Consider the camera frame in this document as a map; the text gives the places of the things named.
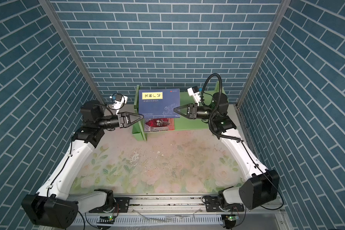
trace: metal track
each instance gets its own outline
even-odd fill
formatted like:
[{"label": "metal track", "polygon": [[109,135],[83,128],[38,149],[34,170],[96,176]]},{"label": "metal track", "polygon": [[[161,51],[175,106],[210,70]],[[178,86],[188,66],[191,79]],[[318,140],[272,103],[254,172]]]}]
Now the metal track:
[{"label": "metal track", "polygon": [[[101,215],[89,216],[87,220],[90,224],[96,226],[100,221]],[[127,227],[127,226],[153,226],[153,225],[182,225],[182,224],[223,224],[221,215],[219,214],[196,214],[196,215],[120,215],[115,219],[113,224],[98,224],[99,226],[114,226],[114,227]],[[78,216],[72,226],[82,226],[83,219]]]},{"label": "metal track", "polygon": [[54,7],[52,6],[49,0],[39,0],[39,3],[41,4],[43,10],[45,11],[51,23],[55,27],[55,30],[58,32],[61,40],[64,42],[70,55],[73,57],[74,62],[77,64],[79,70],[82,72],[83,77],[86,79],[87,83],[91,87],[97,100],[99,100],[100,103],[105,105],[105,101],[103,97],[101,96],[100,91],[98,90],[95,82],[92,79],[91,74],[88,72],[86,65],[84,64],[72,40],[70,39],[67,31],[65,30],[64,25],[61,23],[61,20],[59,16],[57,15],[57,13],[55,12]]},{"label": "metal track", "polygon": [[270,47],[271,41],[273,37],[275,37],[275,33],[278,29],[278,26],[280,25],[281,20],[283,19],[285,12],[290,4],[291,0],[282,0],[280,6],[278,7],[278,10],[276,12],[276,15],[273,19],[273,22],[271,23],[270,29],[267,32],[267,36],[265,40],[263,41],[263,44],[261,46],[261,49],[259,50],[258,57],[256,61],[254,62],[253,68],[251,69],[251,72],[249,73],[248,79],[246,80],[246,83],[244,85],[244,88],[242,92],[239,95],[237,107],[240,108],[240,106],[244,102],[244,98],[246,94],[248,93],[248,90],[258,72],[259,66],[261,65],[264,56],[267,53],[268,47]]},{"label": "metal track", "polygon": [[[143,215],[149,214],[173,214],[173,215],[192,215],[196,214],[227,214],[229,212],[206,212],[206,207],[201,201],[201,197],[207,194],[200,195],[128,195],[117,194],[118,196],[130,197],[129,209],[127,213],[119,213],[119,216],[123,215],[138,215],[137,212]],[[268,208],[276,208],[281,205],[280,200],[274,200],[266,204]],[[284,210],[266,210],[262,207],[257,207],[251,211],[247,210],[247,214],[280,214]]]}]

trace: book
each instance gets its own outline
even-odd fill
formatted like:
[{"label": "book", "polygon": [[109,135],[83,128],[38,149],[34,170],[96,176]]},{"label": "book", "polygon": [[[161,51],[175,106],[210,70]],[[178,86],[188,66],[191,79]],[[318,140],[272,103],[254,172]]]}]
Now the book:
[{"label": "book", "polygon": [[180,106],[180,90],[139,90],[138,113],[144,118],[177,118],[174,108]]},{"label": "book", "polygon": [[175,130],[173,118],[146,118],[144,132]]}]

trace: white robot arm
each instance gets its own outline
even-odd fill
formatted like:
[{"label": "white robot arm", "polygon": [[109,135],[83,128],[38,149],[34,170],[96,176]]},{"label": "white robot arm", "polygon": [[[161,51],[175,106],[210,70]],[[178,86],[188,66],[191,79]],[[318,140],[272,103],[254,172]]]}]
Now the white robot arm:
[{"label": "white robot arm", "polygon": [[[104,116],[101,107],[98,101],[89,101],[81,107],[83,124],[72,136],[63,159],[35,195],[24,197],[22,207],[33,224],[67,228],[78,212],[101,207],[107,211],[115,207],[111,190],[99,189],[84,196],[69,197],[75,177],[104,135],[103,130],[126,128],[143,119],[143,115],[128,112]],[[138,118],[131,122],[130,116]]]},{"label": "white robot arm", "polygon": [[[203,100],[204,88],[213,76],[218,78],[219,92],[213,94],[210,104],[206,105]],[[228,210],[233,207],[233,204],[244,204],[248,209],[253,209],[276,199],[280,177],[275,170],[268,170],[258,160],[240,137],[235,124],[227,116],[228,99],[221,93],[220,75],[211,74],[203,85],[202,91],[195,86],[189,88],[188,92],[195,103],[174,108],[174,112],[188,119],[207,119],[210,131],[229,149],[246,180],[240,188],[230,187],[218,192],[220,207]],[[183,108],[187,108],[186,114],[180,111]]]}]

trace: table surface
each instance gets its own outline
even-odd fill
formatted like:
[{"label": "table surface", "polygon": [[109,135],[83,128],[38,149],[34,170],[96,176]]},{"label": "table surface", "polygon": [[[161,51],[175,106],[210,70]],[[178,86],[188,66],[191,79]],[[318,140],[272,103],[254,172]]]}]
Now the table surface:
[{"label": "table surface", "polygon": [[[132,112],[133,105],[122,111]],[[233,105],[228,115],[243,136]],[[137,141],[130,128],[122,128],[105,131],[70,193],[104,188],[116,194],[197,194],[241,186],[242,178],[226,146],[208,129],[152,132],[147,141]]]}]

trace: brick wall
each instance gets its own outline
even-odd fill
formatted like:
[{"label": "brick wall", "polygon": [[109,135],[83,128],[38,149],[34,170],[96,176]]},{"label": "brick wall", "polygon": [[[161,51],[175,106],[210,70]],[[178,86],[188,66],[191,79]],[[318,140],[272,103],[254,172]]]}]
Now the brick wall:
[{"label": "brick wall", "polygon": [[345,1],[292,0],[241,110],[294,229],[345,229]]},{"label": "brick wall", "polygon": [[186,91],[217,72],[234,103],[280,0],[51,2],[105,98]]},{"label": "brick wall", "polygon": [[20,204],[68,148],[93,96],[37,0],[0,0],[0,230],[31,229]]}]

